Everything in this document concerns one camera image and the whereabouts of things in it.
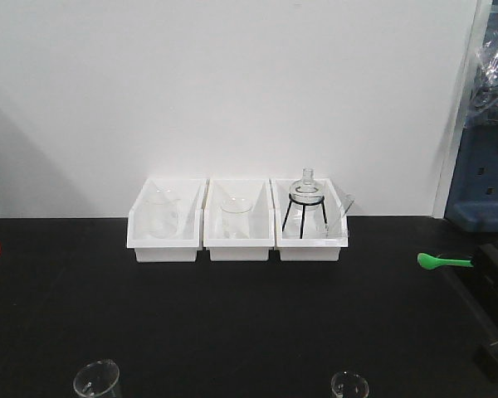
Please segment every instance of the glass beaker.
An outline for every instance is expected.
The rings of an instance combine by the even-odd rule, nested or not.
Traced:
[[[177,232],[179,198],[170,188],[157,188],[146,197],[149,233],[155,238],[169,238]]]
[[[367,398],[369,384],[351,371],[339,371],[330,380],[331,398]]]
[[[119,378],[120,369],[115,362],[104,359],[78,371],[72,384],[82,398],[122,398]]]
[[[249,211],[252,203],[245,197],[229,197],[222,201],[223,234],[228,239],[249,239]]]

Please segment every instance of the glassware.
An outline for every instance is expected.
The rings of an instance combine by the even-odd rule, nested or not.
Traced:
[[[222,201],[223,233],[228,239],[249,239],[249,211],[252,203],[245,197],[229,197]]]
[[[302,178],[290,185],[290,203],[282,222],[282,232],[284,232],[285,237],[292,237],[294,234],[297,234],[302,239],[305,233],[306,222],[309,225],[307,230],[310,238],[323,238],[328,235],[325,194],[323,192],[323,186],[314,180],[314,170],[304,168]],[[314,217],[316,209],[320,210],[322,215],[320,221],[317,219],[317,216]]]
[[[169,188],[157,188],[146,197],[149,233],[155,238],[169,238],[178,228],[178,196]]]
[[[354,204],[355,201],[356,201],[356,198],[354,197],[354,195],[352,195],[350,193],[344,194],[342,196],[341,206],[338,209],[338,215],[335,217],[332,224],[329,224],[329,226],[326,227],[327,236],[328,236],[328,234],[336,233],[336,232],[338,234],[341,234],[341,231],[336,230],[336,227],[339,228],[339,226],[341,224],[341,217],[346,216],[347,213],[349,213],[350,207],[352,207],[352,205]]]
[[[312,168],[303,168],[302,178],[290,185],[290,195],[294,201],[306,205],[319,203],[325,197],[323,195],[323,186],[314,180],[314,170]]]
[[[369,385],[360,375],[351,371],[340,371],[330,380],[331,398],[367,398]]]
[[[120,369],[112,360],[93,362],[78,371],[74,391],[82,398],[123,398],[119,378]]]

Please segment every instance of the green spatula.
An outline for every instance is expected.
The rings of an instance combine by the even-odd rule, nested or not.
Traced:
[[[427,255],[426,253],[419,253],[417,256],[418,264],[424,269],[434,269],[442,265],[453,265],[456,267],[472,267],[470,260],[449,260],[440,259],[438,257],[433,257],[432,255]]]

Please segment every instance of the flask neck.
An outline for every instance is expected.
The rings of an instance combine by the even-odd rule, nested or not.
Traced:
[[[314,183],[314,170],[311,168],[303,168],[301,181],[306,185],[313,184]]]

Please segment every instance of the white storage tray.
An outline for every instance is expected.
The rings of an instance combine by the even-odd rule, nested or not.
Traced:
[[[251,203],[241,237],[227,237],[222,204],[231,198]],[[203,244],[212,261],[266,261],[275,245],[273,201],[268,179],[211,180],[203,225]]]
[[[307,206],[303,238],[300,234],[300,215],[302,206],[293,203],[286,228],[282,223],[290,202],[290,185],[295,180],[271,179],[273,202],[275,203],[276,248],[283,261],[336,261],[342,247],[349,245],[347,217],[341,200],[332,181],[328,178],[317,179],[323,185],[328,230],[322,215],[321,206]]]
[[[129,211],[127,247],[133,248],[138,262],[195,261],[202,249],[201,224],[207,180],[167,180],[148,178]],[[157,190],[169,189],[177,198],[175,232],[165,238],[151,235],[147,198]]]

